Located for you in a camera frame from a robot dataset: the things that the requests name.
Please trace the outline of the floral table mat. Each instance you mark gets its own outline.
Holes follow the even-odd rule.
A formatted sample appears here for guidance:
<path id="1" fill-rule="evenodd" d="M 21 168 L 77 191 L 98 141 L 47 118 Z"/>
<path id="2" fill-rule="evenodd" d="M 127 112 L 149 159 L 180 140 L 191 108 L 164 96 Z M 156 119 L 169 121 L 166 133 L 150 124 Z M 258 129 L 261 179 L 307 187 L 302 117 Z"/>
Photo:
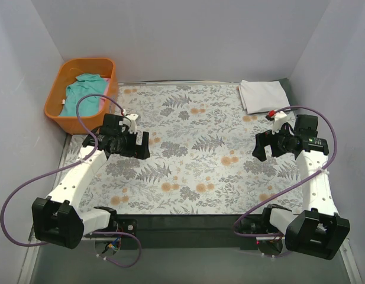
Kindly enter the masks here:
<path id="1" fill-rule="evenodd" d="M 79 203 L 120 214 L 243 214 L 271 199 L 302 210 L 292 154 L 253 157 L 255 136 L 272 127 L 249 115 L 234 85 L 120 86 L 118 103 L 150 134 L 146 160 L 111 156 Z"/>

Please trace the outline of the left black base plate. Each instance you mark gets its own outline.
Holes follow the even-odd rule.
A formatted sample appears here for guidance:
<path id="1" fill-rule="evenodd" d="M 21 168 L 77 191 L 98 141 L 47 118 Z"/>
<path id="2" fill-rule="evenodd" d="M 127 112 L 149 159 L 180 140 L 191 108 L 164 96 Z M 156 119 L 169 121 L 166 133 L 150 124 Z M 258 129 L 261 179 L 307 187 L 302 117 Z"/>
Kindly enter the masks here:
<path id="1" fill-rule="evenodd" d="M 122 233 L 136 236 L 138 222 L 134 218 L 117 218 L 117 229 Z"/>

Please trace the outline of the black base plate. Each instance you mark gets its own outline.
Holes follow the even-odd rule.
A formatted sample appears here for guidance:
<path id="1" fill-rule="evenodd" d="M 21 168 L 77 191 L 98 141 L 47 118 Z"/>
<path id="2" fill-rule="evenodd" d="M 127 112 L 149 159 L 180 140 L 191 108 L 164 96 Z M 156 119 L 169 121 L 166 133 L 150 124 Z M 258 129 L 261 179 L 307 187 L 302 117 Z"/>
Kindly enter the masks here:
<path id="1" fill-rule="evenodd" d="M 117 229 L 122 233 L 136 236 L 138 222 L 134 218 L 117 218 Z"/>
<path id="2" fill-rule="evenodd" d="M 260 214 L 251 214 L 242 219 L 240 223 L 235 226 L 235 232 L 251 236 L 256 235 L 257 237 L 269 235 Z"/>

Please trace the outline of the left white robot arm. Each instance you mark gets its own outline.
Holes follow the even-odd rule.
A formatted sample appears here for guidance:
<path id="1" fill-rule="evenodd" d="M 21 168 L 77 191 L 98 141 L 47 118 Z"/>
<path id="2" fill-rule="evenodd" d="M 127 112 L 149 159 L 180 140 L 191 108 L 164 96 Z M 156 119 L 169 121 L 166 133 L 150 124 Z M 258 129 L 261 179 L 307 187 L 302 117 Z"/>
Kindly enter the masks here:
<path id="1" fill-rule="evenodd" d="M 83 236 L 100 231 L 111 237 L 118 232 L 116 210 L 98 206 L 88 212 L 79 209 L 91 180 L 113 154 L 145 160 L 150 157 L 149 133 L 137 129 L 137 114 L 105 114 L 101 126 L 82 142 L 73 166 L 46 198 L 32 204 L 36 239 L 75 248 Z"/>

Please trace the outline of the aluminium frame rail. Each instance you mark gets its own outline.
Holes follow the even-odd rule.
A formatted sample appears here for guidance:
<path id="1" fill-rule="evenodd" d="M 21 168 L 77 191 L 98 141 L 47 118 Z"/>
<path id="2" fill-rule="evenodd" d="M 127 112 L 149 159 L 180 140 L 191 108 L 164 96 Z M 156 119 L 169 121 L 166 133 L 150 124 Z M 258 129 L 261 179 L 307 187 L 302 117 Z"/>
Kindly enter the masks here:
<path id="1" fill-rule="evenodd" d="M 120 237 L 123 238 L 132 238 L 139 247 L 141 247 L 140 240 L 131 233 L 123 232 L 123 231 L 93 231 L 91 233 L 82 234 L 80 231 L 78 232 L 71 232 L 71 233 L 61 233 L 58 232 L 45 232 L 35 235 L 35 239 L 37 242 L 32 243 L 28 241 L 27 243 L 22 244 L 23 247 L 35 247 L 35 246 L 43 246 L 48 243 L 56 244 L 58 246 L 67 247 L 67 248 L 75 248 L 77 245 L 84 239 L 87 238 L 88 240 L 96 239 L 96 238 L 114 238 Z"/>

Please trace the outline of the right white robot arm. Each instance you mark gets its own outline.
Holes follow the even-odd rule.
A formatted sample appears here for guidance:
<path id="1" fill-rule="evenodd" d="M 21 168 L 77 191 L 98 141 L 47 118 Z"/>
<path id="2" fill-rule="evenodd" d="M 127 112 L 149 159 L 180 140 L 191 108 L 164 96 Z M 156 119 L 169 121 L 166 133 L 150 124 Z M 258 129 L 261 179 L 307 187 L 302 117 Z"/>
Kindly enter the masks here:
<path id="1" fill-rule="evenodd" d="M 295 125 L 288 123 L 284 112 L 271 111 L 267 119 L 273 121 L 271 130 L 256 134 L 253 156 L 266 161 L 265 148 L 272 157 L 292 153 L 303 184 L 303 211 L 294 215 L 291 210 L 270 204 L 262 213 L 261 230 L 267 235 L 280 231 L 289 251 L 331 260 L 350 232 L 350 223 L 339 216 L 332 199 L 328 162 L 328 143 L 318 137 L 318 119 L 313 115 L 298 115 Z"/>

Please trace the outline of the orange plastic basket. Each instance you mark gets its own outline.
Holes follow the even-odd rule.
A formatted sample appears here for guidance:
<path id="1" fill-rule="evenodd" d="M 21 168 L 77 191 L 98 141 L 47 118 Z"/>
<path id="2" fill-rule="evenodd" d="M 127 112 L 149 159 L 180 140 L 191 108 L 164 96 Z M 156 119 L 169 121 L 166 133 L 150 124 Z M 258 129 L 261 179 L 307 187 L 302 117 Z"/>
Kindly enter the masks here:
<path id="1" fill-rule="evenodd" d="M 61 117 L 62 100 L 66 99 L 66 88 L 76 81 L 76 77 L 83 74 L 98 74 L 109 79 L 106 96 L 118 98 L 118 80 L 114 61 L 106 57 L 88 57 L 72 59 L 64 63 L 54 80 L 44 106 L 45 115 L 56 122 L 68 134 L 85 134 L 76 117 Z"/>

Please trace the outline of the pink t shirt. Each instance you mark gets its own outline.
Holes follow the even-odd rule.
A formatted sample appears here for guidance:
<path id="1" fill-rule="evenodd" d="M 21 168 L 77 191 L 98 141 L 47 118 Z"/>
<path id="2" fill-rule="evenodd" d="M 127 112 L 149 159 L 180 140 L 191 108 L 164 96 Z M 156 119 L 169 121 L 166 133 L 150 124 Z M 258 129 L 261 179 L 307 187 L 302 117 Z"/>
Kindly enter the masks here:
<path id="1" fill-rule="evenodd" d="M 104 95 L 104 96 L 108 95 L 108 89 L 109 89 L 110 81 L 111 80 L 109 78 L 102 78 L 99 81 L 98 91 L 100 91 L 101 94 Z M 99 98 L 99 111 L 103 110 L 104 105 L 105 105 L 105 101 L 106 101 L 105 97 L 100 97 Z"/>

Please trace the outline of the folded white t shirt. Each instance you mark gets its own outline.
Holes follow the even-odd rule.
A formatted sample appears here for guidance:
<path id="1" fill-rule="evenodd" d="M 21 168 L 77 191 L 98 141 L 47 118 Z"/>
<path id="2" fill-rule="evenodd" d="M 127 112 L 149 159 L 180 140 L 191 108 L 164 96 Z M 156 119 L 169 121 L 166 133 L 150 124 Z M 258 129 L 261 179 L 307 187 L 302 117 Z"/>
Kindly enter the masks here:
<path id="1" fill-rule="evenodd" d="M 290 105 L 279 81 L 249 82 L 242 80 L 239 92 L 243 108 L 248 114 L 258 114 Z"/>

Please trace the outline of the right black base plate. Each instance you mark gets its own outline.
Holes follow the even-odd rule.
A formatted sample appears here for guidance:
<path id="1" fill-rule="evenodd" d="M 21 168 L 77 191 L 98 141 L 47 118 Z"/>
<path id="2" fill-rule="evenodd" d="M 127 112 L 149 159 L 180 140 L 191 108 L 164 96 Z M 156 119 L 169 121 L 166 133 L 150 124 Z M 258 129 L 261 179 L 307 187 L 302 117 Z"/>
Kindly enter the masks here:
<path id="1" fill-rule="evenodd" d="M 260 214 L 251 214 L 242 219 L 240 223 L 235 226 L 235 232 L 251 236 L 256 235 L 257 237 L 269 235 Z"/>

